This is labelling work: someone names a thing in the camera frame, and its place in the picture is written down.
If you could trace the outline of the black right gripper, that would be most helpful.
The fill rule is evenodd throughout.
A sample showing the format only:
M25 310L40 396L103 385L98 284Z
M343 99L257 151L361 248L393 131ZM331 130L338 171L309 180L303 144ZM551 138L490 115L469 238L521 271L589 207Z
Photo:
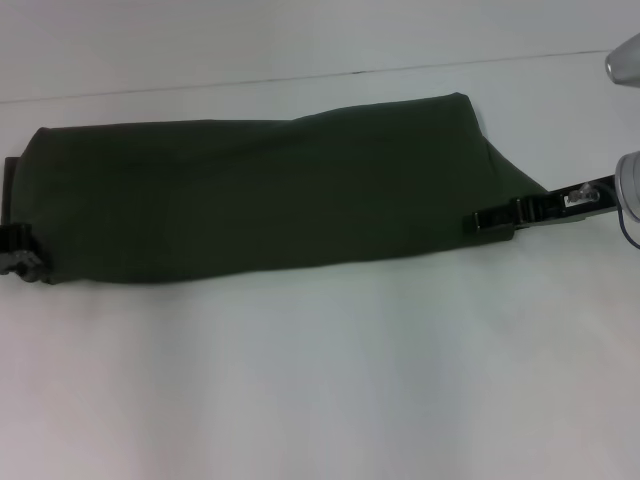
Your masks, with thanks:
M617 206L614 176L610 175L474 212L472 226L475 232L483 232L571 223L613 212Z

